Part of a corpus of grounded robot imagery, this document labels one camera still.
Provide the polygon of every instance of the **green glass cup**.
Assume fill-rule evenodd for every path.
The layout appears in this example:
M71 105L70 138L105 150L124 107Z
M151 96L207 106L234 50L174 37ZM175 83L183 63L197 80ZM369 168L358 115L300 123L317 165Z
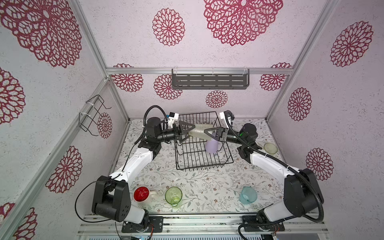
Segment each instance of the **green glass cup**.
M181 201L182 197L183 197L183 193L178 187L170 187L166 191L166 201L173 207L177 206L177 204Z

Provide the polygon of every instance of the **table surface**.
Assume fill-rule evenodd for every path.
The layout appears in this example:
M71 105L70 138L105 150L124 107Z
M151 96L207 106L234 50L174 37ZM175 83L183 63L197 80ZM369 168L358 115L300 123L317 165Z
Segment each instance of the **table surface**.
M245 123L252 123L257 127L256 143L275 143L271 132L263 119L235 119L234 129L240 130ZM127 137L116 169L121 167L133 146L134 141L142 132L142 120L134 119L130 122ZM156 191L153 200L143 207L149 212L256 212L283 198L282 184L263 169L247 163L241 159L236 148L238 145L229 143L229 150L234 163L214 169L177 170L173 144L162 144L156 158L149 163L135 178L130 186L134 190L138 186L146 186ZM281 159L280 153L275 157ZM168 188L176 186L183 192L183 197L177 208L169 205L164 198ZM257 200L248 205L239 201L239 194L243 187L251 186L258 193Z

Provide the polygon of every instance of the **blue plastic cup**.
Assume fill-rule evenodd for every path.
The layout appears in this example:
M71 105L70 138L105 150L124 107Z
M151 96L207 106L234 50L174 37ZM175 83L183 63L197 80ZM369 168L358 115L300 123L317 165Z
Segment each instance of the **blue plastic cup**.
M251 204L257 199L257 192L251 187L244 187L240 194L240 202L244 205Z

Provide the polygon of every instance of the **wire dish rack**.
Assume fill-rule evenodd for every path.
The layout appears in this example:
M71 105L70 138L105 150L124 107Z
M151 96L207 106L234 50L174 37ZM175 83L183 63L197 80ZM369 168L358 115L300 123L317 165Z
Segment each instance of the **wire dish rack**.
M221 127L216 112L181 114L179 120L192 124L212 124L213 127ZM187 134L184 137L187 139L182 143L175 141L177 170L211 169L233 163L227 142L219 142L220 149L217 153L212 154L205 151L206 140L188 137Z

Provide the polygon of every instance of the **red floral pattern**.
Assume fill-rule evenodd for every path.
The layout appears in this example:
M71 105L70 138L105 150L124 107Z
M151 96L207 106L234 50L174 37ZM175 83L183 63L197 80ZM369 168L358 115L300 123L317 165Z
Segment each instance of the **red floral pattern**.
M333 161L324 149L312 149L306 159L307 168L312 170L318 180L326 180L333 173Z
M35 235L35 230L37 227L37 214L35 213L35 208L31 207L28 211L27 216L22 221L22 224L17 228L15 234L13 235L14 240L31 240Z
M289 63L278 63L272 65L272 68L290 68ZM287 75L285 74L263 74L260 78L260 86L268 91L279 89Z
M282 0L204 0L207 28L221 43L244 45L265 33Z
M97 129L102 138L108 138L112 133L112 120L108 113L102 113L97 120Z
M66 68L79 58L79 25L66 0L1 0L0 17L38 60Z
M23 87L9 72L0 68L0 125L18 118L24 106Z
M153 83L153 88L157 95L168 100L178 98L183 92L183 90L172 88L172 76L170 74L158 76Z
M211 108L219 108L224 106L228 101L228 96L224 91L214 90L205 98L205 103Z
M348 66L363 56L372 41L372 26L360 21L348 26L331 48L331 61L338 67Z
M14 205L14 203L7 202L6 204L0 206L0 224L4 221L5 217Z
M310 112L311 103L311 95L307 89L294 90L288 101L289 116L295 121L303 120Z
M133 68L129 64L119 63L114 68ZM119 88L127 92L136 92L143 86L143 78L141 74L114 74L111 75L113 82Z
M178 44L184 37L184 22L180 14L173 9L163 8L152 21L156 38L166 46Z
M79 179L83 167L82 162L79 150L70 146L45 186L50 192L64 193L68 191Z

